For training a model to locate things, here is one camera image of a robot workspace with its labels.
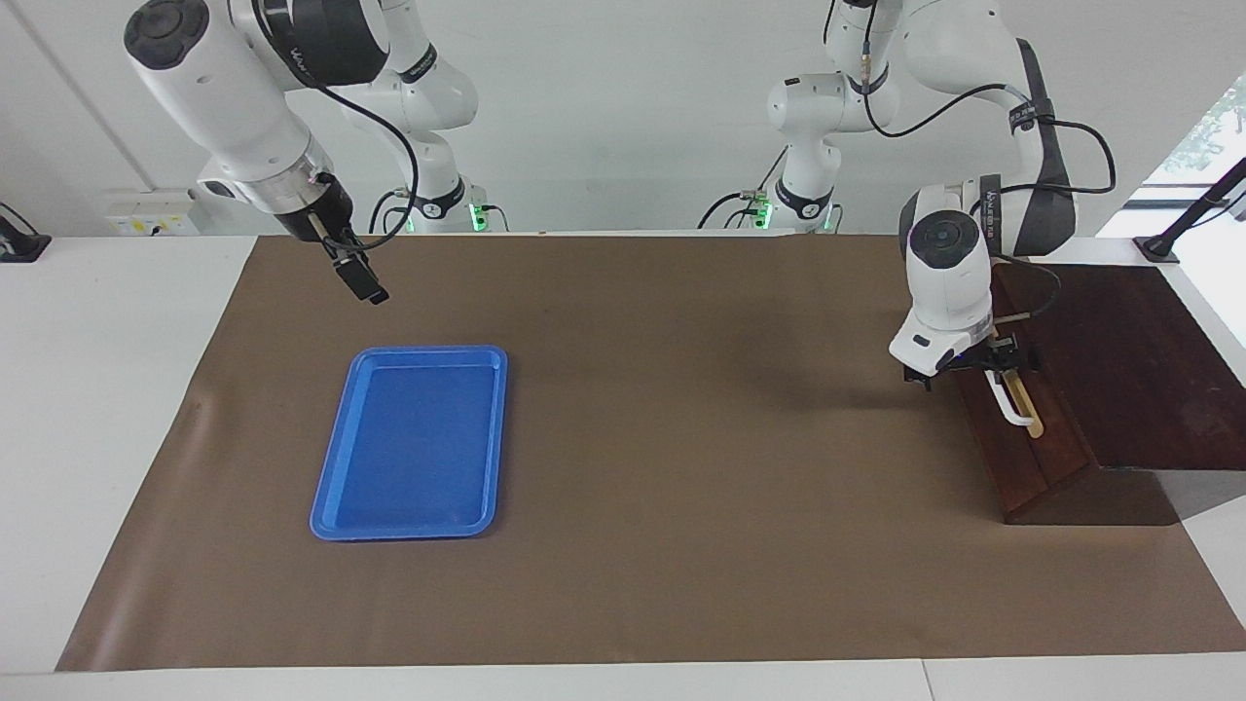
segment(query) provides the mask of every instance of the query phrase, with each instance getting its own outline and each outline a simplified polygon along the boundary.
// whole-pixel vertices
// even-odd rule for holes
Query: black stand
[[[1199,223],[1199,219],[1219,204],[1244,179],[1246,179],[1246,158],[1237,161],[1237,164],[1225,177],[1220,178],[1220,182],[1211,186],[1211,189],[1202,198],[1190,204],[1190,208],[1168,230],[1150,238],[1135,238],[1134,243],[1138,245],[1138,249],[1153,263],[1180,263],[1181,260],[1172,254],[1172,245],[1181,238],[1181,234]]]
[[[47,244],[52,242],[52,237],[41,234],[26,235],[25,240],[30,244],[25,248],[17,248],[17,250],[25,249],[24,253],[0,253],[0,263],[34,263],[47,249]]]
[[[25,234],[0,217],[0,263],[34,263],[51,242],[51,235]]]

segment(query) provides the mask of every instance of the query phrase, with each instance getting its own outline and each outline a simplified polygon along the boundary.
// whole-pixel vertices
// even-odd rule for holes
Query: blue tray
[[[312,532],[323,540],[470,538],[497,506],[506,354],[374,347],[350,366]]]

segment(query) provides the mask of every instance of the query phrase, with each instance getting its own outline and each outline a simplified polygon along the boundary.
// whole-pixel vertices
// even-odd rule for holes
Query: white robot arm
[[[1069,186],[1055,131],[1070,125],[1055,120],[1033,49],[1004,26],[994,0],[840,0],[827,26],[837,72],[797,76],[771,92],[771,121],[790,143],[770,189],[774,225],[812,230],[825,220],[840,171],[831,133],[906,136],[968,97],[1008,116],[1015,171],[925,187],[900,217],[913,306],[890,350],[906,377],[928,381],[988,341],[991,258],[1042,255],[1064,244],[1077,228],[1074,192],[1111,189],[1111,158],[1113,186]],[[957,98],[892,133],[898,98],[887,80],[888,50],[897,32],[918,82]]]
[[[412,209],[416,230],[486,230],[488,219],[481,209],[486,192],[459,172],[450,144],[434,133],[467,126],[476,118],[476,87],[439,55],[411,0],[381,0],[380,5],[392,42],[389,61],[373,82],[343,87],[338,93],[396,126],[415,148],[420,166]],[[343,112],[354,126],[391,147],[402,182],[410,183],[411,161],[397,137],[354,110]],[[410,193],[404,189],[401,195]]]
[[[470,122],[475,90],[437,61],[409,0],[148,0],[127,24],[125,42],[157,101],[212,154],[199,177],[209,192],[248,202],[299,239],[321,243],[360,299],[389,298],[366,253],[380,242],[365,245],[353,232],[354,204],[284,93],[313,87],[348,106],[341,93],[359,92],[384,113],[374,112],[378,120],[399,125],[374,122],[406,156],[411,187],[432,192],[459,182],[446,174],[457,174],[449,146],[419,136]],[[426,82],[411,87],[421,77]],[[351,111],[363,115],[358,106]],[[425,118],[430,113],[442,120]],[[422,159],[407,134],[417,136]],[[429,167],[427,183],[417,163]]]

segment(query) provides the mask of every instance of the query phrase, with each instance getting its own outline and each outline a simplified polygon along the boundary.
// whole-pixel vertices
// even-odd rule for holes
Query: table
[[[6,369],[0,411],[0,672],[49,672],[228,303],[253,238],[60,239],[37,265],[0,268]],[[1055,261],[1139,264],[1120,240],[1075,240]],[[1177,268],[1165,275],[1239,379],[1246,347]],[[1186,524],[1246,616],[1246,503]],[[336,697],[1230,699],[1246,655],[1019,661],[882,661],[457,670],[273,670],[5,676],[5,697],[204,697],[263,690]]]

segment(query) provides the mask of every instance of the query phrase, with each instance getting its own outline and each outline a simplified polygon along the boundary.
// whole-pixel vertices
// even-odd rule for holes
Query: white wall
[[[132,75],[121,30],[140,0],[0,0],[0,197],[45,228],[102,233],[108,191],[184,188],[206,154]],[[87,101],[132,153],[130,167],[90,110],[10,20],[27,17]],[[1039,51],[1059,115],[1098,126],[1121,169],[1118,193],[1087,198],[1091,234],[1246,67],[1240,0],[1003,1]],[[464,171],[516,228],[672,228],[695,224],[730,189],[755,186],[781,146],[765,120],[778,80],[826,70],[826,2],[799,0],[422,0],[442,56],[481,93],[476,123],[450,138]],[[946,98],[902,70],[907,125]],[[314,93],[292,97],[360,208],[397,184],[390,157]],[[972,103],[903,143],[844,136],[845,230],[890,230],[920,186],[1011,167],[1004,120]],[[1098,183],[1089,138],[1065,137],[1078,183]],[[244,207],[213,203],[221,229],[272,230]]]

